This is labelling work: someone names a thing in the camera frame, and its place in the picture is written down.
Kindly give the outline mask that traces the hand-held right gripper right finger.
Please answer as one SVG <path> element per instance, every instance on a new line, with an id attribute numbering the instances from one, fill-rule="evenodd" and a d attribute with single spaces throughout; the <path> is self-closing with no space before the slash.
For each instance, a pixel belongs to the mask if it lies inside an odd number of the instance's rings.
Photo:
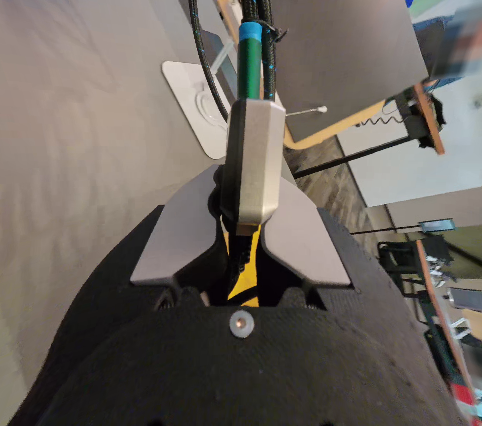
<path id="1" fill-rule="evenodd" d="M 260 239 L 271 259 L 305 282 L 317 286 L 351 285 L 315 204 L 283 177 L 278 207 L 263 224 Z"/>

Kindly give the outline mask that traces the yellow object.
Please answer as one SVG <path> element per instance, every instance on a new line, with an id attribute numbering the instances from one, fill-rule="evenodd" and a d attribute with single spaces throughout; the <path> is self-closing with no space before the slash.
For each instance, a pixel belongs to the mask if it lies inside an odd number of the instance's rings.
<path id="1" fill-rule="evenodd" d="M 255 294 L 255 291 L 251 291 L 247 293 L 247 290 L 250 290 L 257 286 L 257 275 L 256 275 L 256 249 L 259 241 L 260 236 L 260 228 L 254 233 L 252 238 L 252 246 L 251 246 L 251 253 L 250 253 L 250 260 L 244 266 L 244 271 L 240 273 L 240 276 L 233 288 L 233 290 L 228 295 L 228 299 L 231 300 L 232 298 L 238 297 L 241 299 L 241 294 L 244 296 L 248 296 L 248 299 L 243 300 L 240 304 L 242 306 L 247 307 L 259 307 L 258 297 Z"/>

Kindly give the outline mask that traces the cluttered wooden desk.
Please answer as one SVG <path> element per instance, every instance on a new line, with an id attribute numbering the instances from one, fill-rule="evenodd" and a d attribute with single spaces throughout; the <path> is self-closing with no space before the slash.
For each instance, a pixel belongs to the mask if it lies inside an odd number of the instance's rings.
<path id="1" fill-rule="evenodd" d="M 443 236 L 377 244 L 378 260 L 402 295 L 413 302 L 415 317 L 457 405 L 481 421 L 480 290 L 451 287 L 453 257 Z"/>

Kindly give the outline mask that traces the white thin stick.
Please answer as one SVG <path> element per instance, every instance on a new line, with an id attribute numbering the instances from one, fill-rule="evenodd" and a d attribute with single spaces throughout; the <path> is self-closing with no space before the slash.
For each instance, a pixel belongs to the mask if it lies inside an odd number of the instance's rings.
<path id="1" fill-rule="evenodd" d="M 325 114 L 327 113 L 328 108 L 325 105 L 318 106 L 315 108 L 310 108 L 310 109 L 305 109 L 301 111 L 296 111 L 296 112 L 291 112 L 291 113 L 286 113 L 286 116 L 299 116 L 299 115 L 304 115 L 304 114 L 309 114 L 309 113 L 322 113 Z"/>

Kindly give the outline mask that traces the wooden desk with black legs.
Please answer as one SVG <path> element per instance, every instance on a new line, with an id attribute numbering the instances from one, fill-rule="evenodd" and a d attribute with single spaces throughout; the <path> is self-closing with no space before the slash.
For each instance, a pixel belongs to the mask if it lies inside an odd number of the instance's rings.
<path id="1" fill-rule="evenodd" d="M 437 155 L 445 154 L 444 145 L 440 137 L 441 130 L 446 124 L 443 117 L 443 104 L 431 93 L 426 92 L 423 84 L 414 85 L 402 93 L 387 99 L 385 104 L 391 101 L 395 102 L 401 117 L 400 120 L 397 120 L 397 123 L 402 124 L 406 129 L 407 135 L 405 137 L 315 165 L 305 170 L 296 171 L 293 177 L 295 179 L 304 178 L 411 141 L 417 141 L 421 148 L 434 149 Z"/>

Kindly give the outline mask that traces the white stand base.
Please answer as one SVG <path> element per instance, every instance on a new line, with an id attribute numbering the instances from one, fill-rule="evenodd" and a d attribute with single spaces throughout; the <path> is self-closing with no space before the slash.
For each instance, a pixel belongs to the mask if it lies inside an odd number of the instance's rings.
<path id="1" fill-rule="evenodd" d="M 214 160 L 223 158 L 227 124 L 214 101 L 202 66 L 166 61 L 161 70 L 204 153 Z"/>

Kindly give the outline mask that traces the grey mat board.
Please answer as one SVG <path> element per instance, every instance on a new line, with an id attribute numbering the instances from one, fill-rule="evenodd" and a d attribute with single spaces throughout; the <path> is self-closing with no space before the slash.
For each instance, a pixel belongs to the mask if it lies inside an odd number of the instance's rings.
<path id="1" fill-rule="evenodd" d="M 377 114 L 428 72 L 405 0 L 272 0 L 284 145 L 303 150 Z"/>

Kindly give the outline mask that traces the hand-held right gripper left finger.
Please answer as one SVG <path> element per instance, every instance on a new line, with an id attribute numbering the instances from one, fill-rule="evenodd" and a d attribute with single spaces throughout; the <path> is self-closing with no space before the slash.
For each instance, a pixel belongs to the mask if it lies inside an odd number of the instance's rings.
<path id="1" fill-rule="evenodd" d="M 202 292 L 223 277 L 226 243 L 212 200 L 218 170 L 210 166 L 167 201 L 132 272 L 133 285 Z"/>

